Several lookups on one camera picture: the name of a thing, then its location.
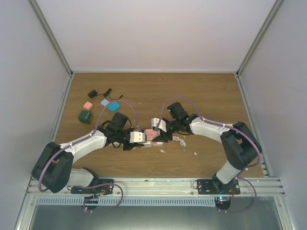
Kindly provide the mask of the cyan square adapter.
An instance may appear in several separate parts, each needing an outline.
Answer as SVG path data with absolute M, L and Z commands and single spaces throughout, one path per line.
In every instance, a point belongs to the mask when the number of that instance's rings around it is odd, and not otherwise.
M 111 112 L 116 112 L 120 108 L 120 104 L 118 102 L 111 102 L 107 109 Z

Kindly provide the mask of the large pink adapter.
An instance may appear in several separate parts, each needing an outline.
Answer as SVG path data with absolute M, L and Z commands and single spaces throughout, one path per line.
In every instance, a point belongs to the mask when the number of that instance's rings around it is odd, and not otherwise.
M 158 131 L 154 129 L 146 129 L 144 133 L 146 134 L 147 141 L 153 141 L 158 136 Z

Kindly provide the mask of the light blue usb charger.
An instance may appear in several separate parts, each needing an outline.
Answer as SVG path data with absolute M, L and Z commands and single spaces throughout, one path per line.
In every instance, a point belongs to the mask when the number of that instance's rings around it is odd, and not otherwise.
M 100 102 L 100 104 L 101 104 L 103 107 L 108 107 L 108 106 L 109 106 L 109 103 L 110 103 L 110 101 L 107 100 L 107 99 L 103 99 L 103 100 Z

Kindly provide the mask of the dark green square adapter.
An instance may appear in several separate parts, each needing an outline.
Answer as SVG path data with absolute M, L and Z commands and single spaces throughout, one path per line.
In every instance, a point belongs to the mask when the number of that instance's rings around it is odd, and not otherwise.
M 78 116 L 78 120 L 83 124 L 91 124 L 93 114 L 90 111 L 82 110 Z

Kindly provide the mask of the small pink plug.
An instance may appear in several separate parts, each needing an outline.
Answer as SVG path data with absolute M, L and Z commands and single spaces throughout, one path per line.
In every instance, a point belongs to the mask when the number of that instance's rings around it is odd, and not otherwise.
M 87 111 L 90 111 L 93 107 L 93 104 L 91 102 L 86 102 L 84 105 L 83 105 L 83 109 L 87 110 Z

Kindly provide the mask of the black plug with cable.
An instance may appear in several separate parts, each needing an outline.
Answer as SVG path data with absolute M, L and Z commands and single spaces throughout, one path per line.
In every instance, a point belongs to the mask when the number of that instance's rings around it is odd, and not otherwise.
M 98 93 L 96 90 L 91 90 L 88 94 L 87 94 L 87 96 L 89 97 L 89 98 L 94 98 L 94 97 L 97 97 L 97 96 L 102 96 L 102 97 L 104 97 L 104 98 L 107 98 L 107 97 L 109 97 L 111 100 L 119 100 L 119 99 L 121 99 L 122 97 L 123 97 L 123 95 L 121 95 L 121 96 L 119 96 L 118 98 L 113 98 L 112 96 L 111 96 L 111 92 L 112 92 L 112 88 L 109 88 L 106 92 L 104 92 L 104 93 Z

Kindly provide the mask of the white grey plug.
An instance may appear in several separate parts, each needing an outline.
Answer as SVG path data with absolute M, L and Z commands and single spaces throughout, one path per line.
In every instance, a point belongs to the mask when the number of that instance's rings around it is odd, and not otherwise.
M 143 148 L 150 148 L 152 147 L 152 142 L 151 141 L 146 141 L 144 144 L 143 144 Z

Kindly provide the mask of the white power strip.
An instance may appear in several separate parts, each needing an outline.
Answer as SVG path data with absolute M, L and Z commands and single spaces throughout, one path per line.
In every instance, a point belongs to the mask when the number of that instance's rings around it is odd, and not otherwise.
M 155 146 L 162 146 L 163 145 L 163 142 L 152 142 L 152 147 L 155 147 Z

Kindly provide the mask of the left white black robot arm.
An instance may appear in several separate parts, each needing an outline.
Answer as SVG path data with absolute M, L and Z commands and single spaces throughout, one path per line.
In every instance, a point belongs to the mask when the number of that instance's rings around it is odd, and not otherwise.
M 88 168 L 74 169 L 73 164 L 87 154 L 107 146 L 123 147 L 124 151 L 143 146 L 146 134 L 133 127 L 125 128 L 130 119 L 115 113 L 89 134 L 68 143 L 48 143 L 32 169 L 40 192 L 57 193 L 66 186 L 79 187 L 87 193 L 99 188 L 99 176 Z

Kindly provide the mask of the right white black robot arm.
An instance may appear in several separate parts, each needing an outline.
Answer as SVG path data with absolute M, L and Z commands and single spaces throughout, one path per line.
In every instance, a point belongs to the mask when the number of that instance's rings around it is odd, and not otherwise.
M 222 144 L 226 162 L 212 177 L 212 186 L 216 193 L 225 193 L 236 176 L 244 169 L 252 167 L 252 161 L 257 159 L 257 163 L 260 162 L 262 148 L 245 123 L 223 124 L 197 114 L 189 115 L 179 102 L 171 104 L 167 109 L 173 120 L 151 119 L 151 126 L 158 131 L 155 142 L 167 143 L 172 140 L 174 133 L 185 132 L 204 136 Z

